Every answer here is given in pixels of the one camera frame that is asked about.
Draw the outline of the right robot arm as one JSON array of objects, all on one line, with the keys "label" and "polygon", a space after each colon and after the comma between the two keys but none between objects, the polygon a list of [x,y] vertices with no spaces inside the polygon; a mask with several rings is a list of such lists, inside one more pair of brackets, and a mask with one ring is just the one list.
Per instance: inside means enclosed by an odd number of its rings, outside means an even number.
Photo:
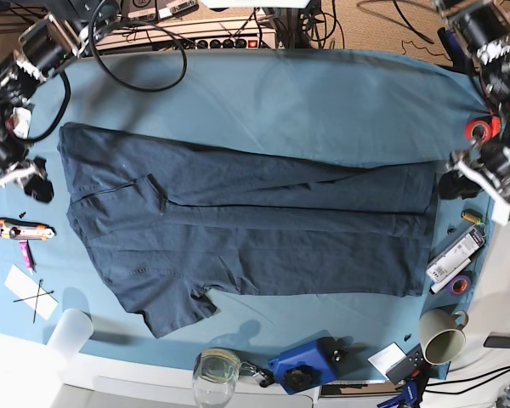
[{"label": "right robot arm", "polygon": [[[71,99],[65,68],[88,53],[99,26],[118,20],[118,1],[45,1],[46,13],[19,37],[18,48],[0,64],[0,189],[18,185],[27,196],[48,203],[54,188],[45,159],[29,157],[29,149],[60,124]],[[48,80],[59,77],[64,97],[48,128],[38,136],[16,130],[31,125],[31,98]]]}]

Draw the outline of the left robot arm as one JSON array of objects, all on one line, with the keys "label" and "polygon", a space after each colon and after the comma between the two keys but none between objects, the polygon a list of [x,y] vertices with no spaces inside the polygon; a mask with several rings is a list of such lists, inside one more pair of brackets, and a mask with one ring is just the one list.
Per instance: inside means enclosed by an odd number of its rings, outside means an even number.
[{"label": "left robot arm", "polygon": [[494,202],[491,220],[510,224],[510,18],[494,1],[433,6],[461,48],[467,78],[488,110],[467,124],[467,148],[450,153],[439,194],[452,200],[483,190]]}]

